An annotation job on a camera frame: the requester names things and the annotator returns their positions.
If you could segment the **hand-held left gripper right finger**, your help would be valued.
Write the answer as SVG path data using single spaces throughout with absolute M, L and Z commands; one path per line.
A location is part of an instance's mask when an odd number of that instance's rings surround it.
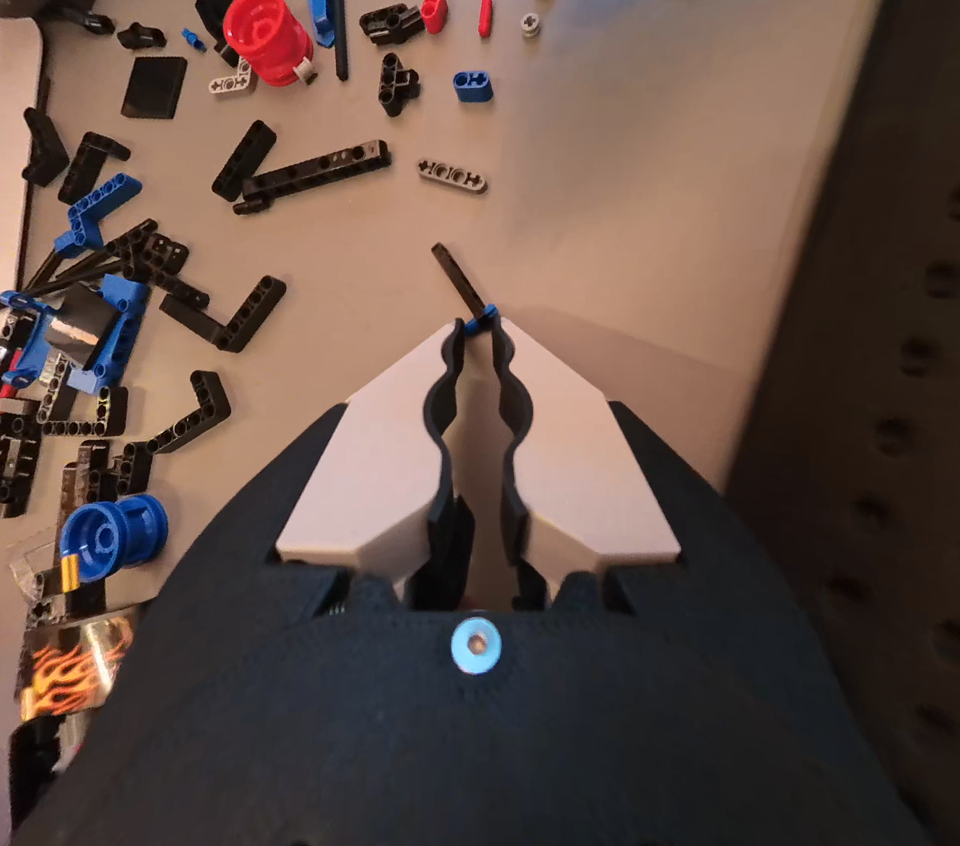
M 545 607 L 574 574 L 676 563 L 680 543 L 605 394 L 510 320 L 490 336 L 515 605 Z

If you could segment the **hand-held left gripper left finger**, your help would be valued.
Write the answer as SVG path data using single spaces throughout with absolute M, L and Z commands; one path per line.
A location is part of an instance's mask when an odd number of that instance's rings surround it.
M 457 415 L 466 325 L 455 319 L 347 401 L 276 551 L 370 574 L 414 608 L 457 608 L 474 515 L 453 485 L 444 434 Z

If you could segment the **black thin beam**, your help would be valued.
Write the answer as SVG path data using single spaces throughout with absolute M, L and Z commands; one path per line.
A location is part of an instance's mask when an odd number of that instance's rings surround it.
M 488 303 L 480 297 L 449 249 L 443 243 L 437 242 L 431 248 L 431 254 L 466 304 L 471 313 L 470 319 L 481 313 Z

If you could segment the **partly built toy brick model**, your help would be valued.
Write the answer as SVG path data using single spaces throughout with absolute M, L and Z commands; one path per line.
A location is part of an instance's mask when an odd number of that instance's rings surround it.
M 109 610 L 92 583 L 64 592 L 54 552 L 52 542 L 20 546 L 9 565 L 27 606 L 13 686 L 18 722 L 6 753 L 12 832 L 83 745 L 149 608 Z

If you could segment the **grey desk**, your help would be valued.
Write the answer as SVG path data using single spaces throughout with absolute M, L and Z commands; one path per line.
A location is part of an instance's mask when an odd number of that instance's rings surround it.
M 186 281 L 230 318 L 269 275 L 287 292 L 245 351 L 213 348 L 154 292 L 128 370 L 127 437 L 145 439 L 216 371 L 232 416 L 153 464 L 173 515 L 152 564 L 114 576 L 111 608 L 153 597 L 223 505 L 326 409 L 463 315 L 431 255 L 443 242 L 489 303 L 621 401 L 721 486 L 759 379 L 880 0 L 447 0 L 443 30 L 372 42 L 361 17 L 423 0 L 345 0 L 349 79 L 219 99 L 218 57 L 187 46 L 195 0 L 98 0 L 118 27 L 160 28 L 188 61 L 173 120 L 121 114 L 135 54 L 44 30 L 49 114 L 131 151 L 142 193 L 103 224 L 153 218 L 190 249 Z M 307 23 L 306 0 L 287 0 Z M 463 104 L 458 72 L 493 98 Z M 238 214 L 213 184 L 261 121 L 254 175 L 383 141 L 390 165 Z M 429 158 L 484 194 L 423 180 Z

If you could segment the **blue toy wheel hub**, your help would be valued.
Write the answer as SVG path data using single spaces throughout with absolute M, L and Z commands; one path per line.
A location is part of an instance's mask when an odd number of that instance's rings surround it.
M 169 534 L 169 518 L 154 496 L 135 494 L 114 502 L 84 504 L 67 517 L 58 542 L 62 561 L 86 586 L 126 568 L 153 561 Z

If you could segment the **blue toy panel piece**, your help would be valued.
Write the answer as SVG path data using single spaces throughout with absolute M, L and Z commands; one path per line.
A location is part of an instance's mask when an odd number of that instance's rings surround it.
M 96 395 L 104 387 L 122 384 L 152 289 L 148 284 L 124 276 L 106 274 L 99 292 L 102 299 L 119 312 L 119 318 L 93 366 L 86 370 L 73 367 L 66 379 L 68 387 L 88 395 Z
M 1 302 L 14 315 L 13 327 L 6 331 L 9 338 L 5 332 L 2 339 L 6 349 L 2 362 L 8 363 L 2 382 L 21 391 L 37 381 L 46 367 L 51 346 L 45 335 L 58 311 L 48 302 L 17 290 L 3 291 Z

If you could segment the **scattered black toy beams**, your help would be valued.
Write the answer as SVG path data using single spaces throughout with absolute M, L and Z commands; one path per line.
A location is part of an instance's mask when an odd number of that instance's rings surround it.
M 78 166 L 79 159 L 71 165 L 69 156 L 52 122 L 35 108 L 26 108 L 24 118 L 30 129 L 37 152 L 42 152 L 38 161 L 40 178 L 32 179 L 34 162 L 31 160 L 24 171 L 28 183 L 41 185 L 47 173 L 56 179 L 67 166 Z M 274 133 L 257 120 L 227 161 L 213 183 L 213 192 L 234 202 L 243 192 L 242 202 L 234 204 L 234 212 L 246 216 L 267 210 L 284 196 L 307 192 L 348 178 L 363 175 L 391 164 L 391 154 L 383 140 L 371 140 L 366 144 L 349 147 L 326 156 L 315 157 L 299 164 L 255 175 L 254 167 L 262 164 L 266 154 L 275 143 Z M 227 324 L 219 324 L 205 312 L 210 297 L 178 278 L 186 252 L 172 240 L 163 239 L 157 223 L 144 221 L 138 227 L 103 243 L 101 250 L 93 251 L 95 259 L 106 259 L 100 266 L 74 264 L 67 274 L 59 278 L 34 284 L 27 290 L 30 297 L 40 299 L 56 310 L 61 306 L 67 291 L 84 287 L 100 294 L 102 279 L 107 274 L 118 275 L 127 280 L 159 288 L 165 297 L 161 310 L 186 325 L 198 336 L 206 338 L 218 349 L 242 352 L 250 340 L 277 306 L 285 294 L 286 285 L 279 279 L 264 276 L 241 304 Z M 62 258 L 51 253 L 51 269 L 61 264 Z M 2 339 L 10 338 L 7 330 L 14 326 L 15 315 L 7 309 L 2 328 Z M 43 438 L 56 436 L 82 436 L 87 439 L 108 440 L 126 431 L 127 393 L 119 385 L 103 387 L 96 395 L 79 392 L 67 386 L 66 380 L 73 367 L 77 367 L 65 355 L 51 348 L 51 357 L 56 353 L 56 371 L 50 389 L 42 401 L 27 399 L 22 405 L 27 412 L 2 411 L 2 519 L 22 516 L 29 504 L 38 466 Z M 190 382 L 198 398 L 198 406 L 182 420 L 156 434 L 145 442 L 134 442 L 125 447 L 119 465 L 111 472 L 98 472 L 97 482 L 112 483 L 116 491 L 125 497 L 146 491 L 154 456 L 173 453 L 207 433 L 232 414 L 232 407 L 223 384 L 216 372 L 198 371 L 191 374 Z M 76 394 L 83 393 L 98 399 L 96 420 L 69 420 Z

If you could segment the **black square panel piece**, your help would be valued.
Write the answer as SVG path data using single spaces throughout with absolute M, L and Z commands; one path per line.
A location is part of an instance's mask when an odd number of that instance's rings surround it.
M 185 57 L 136 58 L 121 115 L 131 120 L 174 120 L 187 67 Z
M 100 294 L 78 286 L 64 295 L 45 330 L 48 345 L 81 370 L 91 368 L 119 312 Z

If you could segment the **grey small connector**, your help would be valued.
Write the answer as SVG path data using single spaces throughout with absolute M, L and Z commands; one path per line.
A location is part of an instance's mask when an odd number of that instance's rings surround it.
M 419 159 L 416 170 L 420 179 L 459 192 L 481 195 L 489 188 L 482 174 L 429 157 Z

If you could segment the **blue angled beam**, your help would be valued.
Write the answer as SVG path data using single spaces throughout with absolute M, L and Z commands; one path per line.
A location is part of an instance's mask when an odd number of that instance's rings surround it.
M 140 180 L 118 173 L 69 206 L 68 228 L 54 240 L 54 253 L 67 260 L 101 250 L 104 247 L 101 222 L 140 192 Z

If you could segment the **light grey angled beam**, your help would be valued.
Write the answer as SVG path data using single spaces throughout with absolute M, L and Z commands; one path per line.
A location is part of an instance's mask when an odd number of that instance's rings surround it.
M 212 79 L 208 84 L 211 96 L 240 96 L 251 93 L 258 84 L 258 75 L 246 59 L 241 58 L 234 70 L 222 77 Z

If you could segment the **red toy wheel hub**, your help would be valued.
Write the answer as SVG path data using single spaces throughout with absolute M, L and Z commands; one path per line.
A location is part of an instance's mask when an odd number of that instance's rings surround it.
M 286 0 L 232 0 L 222 33 L 267 85 L 286 87 L 304 80 L 298 70 L 312 66 L 314 43 Z

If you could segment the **white rounded board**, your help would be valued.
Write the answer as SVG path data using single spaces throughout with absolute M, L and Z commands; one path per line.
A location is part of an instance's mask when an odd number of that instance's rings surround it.
M 1 289 L 18 284 L 28 214 L 32 137 L 23 113 L 35 105 L 42 77 L 42 31 L 30 17 L 1 20 Z

